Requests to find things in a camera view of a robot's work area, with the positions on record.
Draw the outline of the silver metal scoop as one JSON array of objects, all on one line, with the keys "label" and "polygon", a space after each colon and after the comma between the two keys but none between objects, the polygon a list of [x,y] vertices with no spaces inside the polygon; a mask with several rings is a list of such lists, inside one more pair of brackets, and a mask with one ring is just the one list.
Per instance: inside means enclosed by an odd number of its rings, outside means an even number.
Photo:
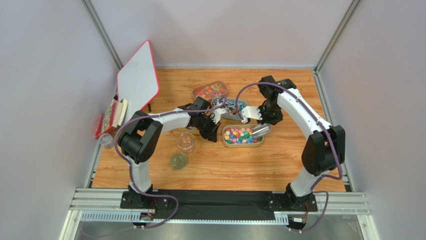
[{"label": "silver metal scoop", "polygon": [[259,139],[271,131],[271,125],[268,123],[258,124],[252,128],[252,136],[254,139]]}]

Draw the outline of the clear plastic jar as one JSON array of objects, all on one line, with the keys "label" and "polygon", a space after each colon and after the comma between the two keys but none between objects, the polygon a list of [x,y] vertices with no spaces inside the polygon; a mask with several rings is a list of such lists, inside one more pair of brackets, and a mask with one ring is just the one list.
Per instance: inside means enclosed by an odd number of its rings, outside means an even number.
[{"label": "clear plastic jar", "polygon": [[190,132],[182,132],[176,140],[178,148],[184,153],[191,153],[196,148],[195,136]]}]

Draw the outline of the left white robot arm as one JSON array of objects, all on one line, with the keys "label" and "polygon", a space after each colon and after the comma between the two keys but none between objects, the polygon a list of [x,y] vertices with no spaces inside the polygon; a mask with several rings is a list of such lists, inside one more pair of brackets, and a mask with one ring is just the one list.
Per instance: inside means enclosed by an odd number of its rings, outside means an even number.
[{"label": "left white robot arm", "polygon": [[201,97],[167,112],[154,114],[136,111],[119,128],[114,138],[117,154],[128,164],[129,192],[145,198],[154,197],[149,163],[161,134],[194,127],[203,139],[215,143],[220,120],[226,113],[222,105],[212,107]]}]

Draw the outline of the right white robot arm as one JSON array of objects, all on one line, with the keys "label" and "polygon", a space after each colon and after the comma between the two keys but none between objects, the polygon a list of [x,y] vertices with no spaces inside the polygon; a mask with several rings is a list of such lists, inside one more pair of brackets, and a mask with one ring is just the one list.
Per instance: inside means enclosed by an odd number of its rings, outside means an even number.
[{"label": "right white robot arm", "polygon": [[258,88],[265,98],[259,106],[261,119],[258,123],[274,126],[283,120],[282,112],[285,111],[306,138],[301,155],[303,167],[287,185],[284,196],[288,207],[296,209],[308,201],[323,178],[331,177],[331,171],[338,171],[338,180],[343,177],[346,132],[340,125],[333,126],[320,117],[290,79],[275,81],[268,75],[261,78]]}]

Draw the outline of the beige tray of star candies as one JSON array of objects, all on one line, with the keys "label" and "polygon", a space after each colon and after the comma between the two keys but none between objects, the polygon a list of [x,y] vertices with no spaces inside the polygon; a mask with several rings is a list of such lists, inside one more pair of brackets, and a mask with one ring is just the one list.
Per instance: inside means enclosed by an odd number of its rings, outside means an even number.
[{"label": "beige tray of star candies", "polygon": [[227,125],[223,128],[221,137],[228,148],[258,147],[264,142],[264,137],[254,137],[255,124]]}]

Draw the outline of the pink tray of gummy candies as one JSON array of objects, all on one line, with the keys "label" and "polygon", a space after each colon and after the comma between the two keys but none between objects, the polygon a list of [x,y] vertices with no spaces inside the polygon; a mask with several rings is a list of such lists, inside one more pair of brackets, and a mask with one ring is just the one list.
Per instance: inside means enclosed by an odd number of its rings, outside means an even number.
[{"label": "pink tray of gummy candies", "polygon": [[227,85],[220,80],[198,86],[192,90],[192,96],[194,99],[201,97],[205,100],[212,100],[215,97],[222,97],[227,93]]}]

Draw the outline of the blue tray of lollipops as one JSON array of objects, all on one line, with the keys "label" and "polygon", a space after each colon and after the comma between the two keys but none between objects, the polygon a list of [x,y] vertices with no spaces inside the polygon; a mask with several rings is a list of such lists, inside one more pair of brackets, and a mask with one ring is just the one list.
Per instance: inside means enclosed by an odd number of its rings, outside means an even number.
[{"label": "blue tray of lollipops", "polygon": [[[221,97],[215,97],[211,100],[212,107],[221,105],[224,102]],[[237,110],[242,111],[243,108],[247,107],[249,104],[245,100],[236,100],[234,98],[227,98],[225,101],[224,107],[227,109],[227,113],[222,117],[229,120],[240,121],[240,117],[237,114]]]}]

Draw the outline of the gold metal jar lid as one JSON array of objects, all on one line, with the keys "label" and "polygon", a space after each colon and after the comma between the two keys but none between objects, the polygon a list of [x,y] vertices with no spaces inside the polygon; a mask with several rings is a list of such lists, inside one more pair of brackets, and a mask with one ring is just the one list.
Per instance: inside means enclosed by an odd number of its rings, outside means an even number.
[{"label": "gold metal jar lid", "polygon": [[189,159],[187,155],[184,153],[174,154],[169,161],[170,167],[175,171],[184,170],[188,166],[188,164],[189,164]]}]

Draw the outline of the white board with red edge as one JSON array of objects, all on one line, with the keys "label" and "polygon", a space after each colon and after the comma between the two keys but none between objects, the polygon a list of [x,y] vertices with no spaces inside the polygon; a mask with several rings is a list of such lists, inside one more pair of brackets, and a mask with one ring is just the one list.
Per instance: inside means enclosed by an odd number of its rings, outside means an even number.
[{"label": "white board with red edge", "polygon": [[132,112],[143,109],[160,92],[151,42],[146,40],[117,74],[118,98]]}]

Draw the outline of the stack of books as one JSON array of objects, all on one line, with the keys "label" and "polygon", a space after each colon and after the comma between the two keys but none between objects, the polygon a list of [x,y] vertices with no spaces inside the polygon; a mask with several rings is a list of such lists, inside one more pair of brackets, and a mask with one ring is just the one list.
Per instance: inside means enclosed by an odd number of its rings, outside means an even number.
[{"label": "stack of books", "polygon": [[95,139],[99,139],[102,134],[110,133],[123,124],[128,104],[129,101],[124,98],[112,103],[99,119]]}]

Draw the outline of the small clear plastic cup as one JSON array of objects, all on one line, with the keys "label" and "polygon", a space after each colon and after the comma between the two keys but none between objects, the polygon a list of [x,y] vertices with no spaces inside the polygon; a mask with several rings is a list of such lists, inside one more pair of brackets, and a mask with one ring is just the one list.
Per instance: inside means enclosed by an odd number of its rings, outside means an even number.
[{"label": "small clear plastic cup", "polygon": [[99,144],[105,149],[112,149],[114,147],[114,138],[110,133],[103,133],[98,138]]}]

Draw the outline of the aluminium frame rail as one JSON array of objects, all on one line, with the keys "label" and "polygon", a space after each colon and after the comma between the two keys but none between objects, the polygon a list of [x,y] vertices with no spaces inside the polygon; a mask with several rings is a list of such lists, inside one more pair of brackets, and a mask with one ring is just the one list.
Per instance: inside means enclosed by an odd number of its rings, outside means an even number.
[{"label": "aluminium frame rail", "polygon": [[160,223],[171,217],[168,223],[179,224],[235,224],[235,225],[288,225],[293,219],[308,215],[310,220],[326,216],[370,216],[366,196],[361,192],[319,193],[311,197],[306,206],[298,210],[275,211],[273,220],[181,220],[172,219],[179,201],[172,195],[164,195],[147,207],[121,208],[126,200],[124,189],[78,188],[69,209],[81,211],[80,220],[96,222]]}]

